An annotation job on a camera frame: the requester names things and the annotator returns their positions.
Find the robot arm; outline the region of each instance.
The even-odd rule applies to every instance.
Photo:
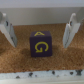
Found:
[[[17,38],[14,33],[12,24],[9,22],[7,15],[0,12],[0,31],[5,35],[13,47],[17,46]]]
[[[63,46],[67,48],[71,41],[73,40],[75,34],[78,32],[81,25],[83,25],[84,19],[84,8],[81,8],[79,12],[73,13],[70,17],[69,24],[66,24],[64,36],[63,36]]]

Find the gold symbol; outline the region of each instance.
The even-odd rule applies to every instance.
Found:
[[[46,45],[45,51],[48,51],[49,46],[48,46],[48,44],[47,44],[46,42],[38,42],[38,43],[35,45],[36,53],[41,53],[41,52],[43,52],[43,48],[42,48],[42,47],[40,48],[40,50],[38,50],[38,48],[37,48],[38,45],[40,45],[40,44],[45,44],[45,45]]]
[[[43,34],[42,32],[37,32],[34,36],[37,36],[37,35],[45,35],[45,34]]]

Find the purple cube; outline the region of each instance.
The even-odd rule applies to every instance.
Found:
[[[52,56],[52,37],[49,31],[32,32],[30,36],[32,57]]]

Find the brown granular surface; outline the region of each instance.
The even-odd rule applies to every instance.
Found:
[[[18,39],[16,48],[0,32],[0,73],[84,69],[84,29],[67,49],[62,43],[65,24],[14,26],[14,30]],[[33,31],[50,31],[51,57],[31,57],[29,37]]]

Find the cork surface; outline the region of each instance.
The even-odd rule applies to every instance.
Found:
[[[84,69],[84,29],[75,35],[67,49],[62,43],[65,24],[14,26],[14,30],[18,39],[16,48],[0,32],[0,73]],[[51,57],[31,57],[29,37],[33,31],[50,31]]]

